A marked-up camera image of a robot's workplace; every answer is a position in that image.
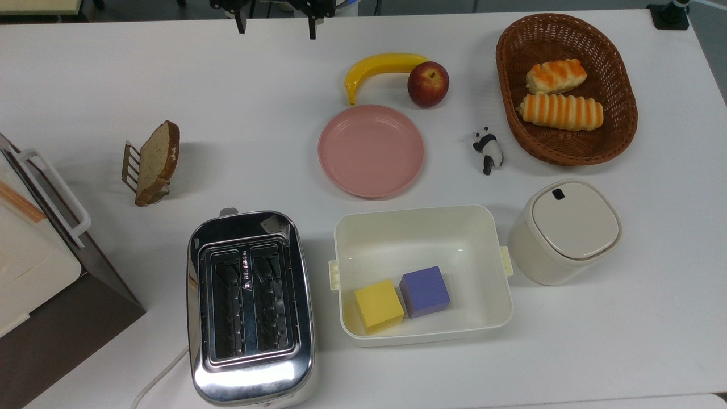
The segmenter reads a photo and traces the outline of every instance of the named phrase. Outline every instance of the appliance handle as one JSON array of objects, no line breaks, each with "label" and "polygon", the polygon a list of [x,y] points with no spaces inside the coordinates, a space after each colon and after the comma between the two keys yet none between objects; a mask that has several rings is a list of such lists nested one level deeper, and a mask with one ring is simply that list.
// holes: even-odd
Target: appliance handle
[{"label": "appliance handle", "polygon": [[338,260],[328,262],[328,275],[331,280],[331,291],[338,291],[341,288],[340,273],[338,272]]},{"label": "appliance handle", "polygon": [[[76,196],[73,194],[71,189],[68,188],[68,185],[65,183],[65,181],[60,177],[58,171],[56,171],[56,169],[50,164],[50,162],[48,162],[45,157],[34,148],[26,149],[17,154],[14,151],[11,151],[11,155],[13,155],[13,157],[17,160],[17,163],[31,180],[32,184],[36,187],[36,190],[43,197],[43,200],[45,200],[51,211],[56,215],[63,228],[68,232],[68,235],[71,236],[73,242],[76,243],[76,245],[78,245],[79,247],[83,248],[84,244],[81,242],[81,235],[85,233],[86,230],[88,230],[88,228],[91,226],[91,217],[89,216],[89,213],[86,211],[86,209],[84,209],[84,207],[81,205]],[[80,220],[79,223],[76,224],[74,227],[71,227],[69,222],[61,215],[61,213],[58,211],[58,208],[55,206],[55,204],[53,204],[53,202],[48,197],[48,194],[40,186],[40,183],[38,183],[35,176],[33,176],[33,174],[28,169],[28,166],[25,164],[25,161],[30,161],[30,159],[34,157],[38,158],[43,164],[44,174],[48,178],[48,181],[51,183],[51,185],[53,185],[54,188],[58,190],[60,196],[63,198],[66,204],[68,204],[68,208],[71,209],[71,212]]]},{"label": "appliance handle", "polygon": [[505,276],[513,275],[513,262],[510,259],[510,251],[507,246],[500,246],[500,258],[502,259],[502,267],[505,268]]}]

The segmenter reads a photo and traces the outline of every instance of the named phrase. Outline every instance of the red apple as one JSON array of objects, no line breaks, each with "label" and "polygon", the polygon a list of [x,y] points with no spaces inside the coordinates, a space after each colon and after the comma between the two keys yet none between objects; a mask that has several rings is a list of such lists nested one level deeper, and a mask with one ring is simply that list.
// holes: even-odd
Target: red apple
[{"label": "red apple", "polygon": [[414,103],[422,108],[432,108],[447,95],[449,75],[443,66],[427,61],[411,70],[406,88]]}]

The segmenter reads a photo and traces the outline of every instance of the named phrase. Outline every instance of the wicker basket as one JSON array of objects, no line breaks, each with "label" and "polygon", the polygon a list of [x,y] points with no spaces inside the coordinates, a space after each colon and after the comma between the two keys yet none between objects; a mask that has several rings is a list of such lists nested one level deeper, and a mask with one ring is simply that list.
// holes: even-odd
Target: wicker basket
[{"label": "wicker basket", "polygon": [[[567,95],[603,105],[603,125],[572,132],[525,122],[515,111],[528,90],[533,65],[578,58],[588,77]],[[515,139],[536,158],[565,166],[607,162],[629,146],[638,112],[626,68],[616,47],[599,30],[569,15],[536,14],[514,22],[497,42],[497,73],[507,123]]]}]

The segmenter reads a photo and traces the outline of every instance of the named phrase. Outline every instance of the banana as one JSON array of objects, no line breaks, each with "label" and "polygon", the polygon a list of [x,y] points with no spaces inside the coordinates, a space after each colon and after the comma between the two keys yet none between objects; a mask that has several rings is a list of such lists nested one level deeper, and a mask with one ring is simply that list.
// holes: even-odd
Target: banana
[{"label": "banana", "polygon": [[348,93],[348,102],[356,104],[356,90],[365,79],[383,73],[408,73],[417,65],[428,61],[424,55],[407,52],[385,52],[366,57],[348,70],[344,85]]}]

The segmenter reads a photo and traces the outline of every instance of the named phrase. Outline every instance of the panda figurine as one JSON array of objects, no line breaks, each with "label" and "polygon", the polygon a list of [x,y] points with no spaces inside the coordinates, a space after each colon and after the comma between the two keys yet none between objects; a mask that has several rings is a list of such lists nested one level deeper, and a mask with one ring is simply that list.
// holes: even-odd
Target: panda figurine
[{"label": "panda figurine", "polygon": [[492,135],[491,133],[483,135],[487,132],[487,129],[488,128],[485,127],[482,134],[479,132],[472,133],[472,136],[475,138],[475,142],[472,146],[477,152],[485,154],[482,169],[482,172],[485,175],[489,175],[493,167],[500,167],[500,165],[502,165],[502,160],[504,159],[502,157],[502,151],[500,151],[500,148],[497,145],[497,138],[495,135]]}]

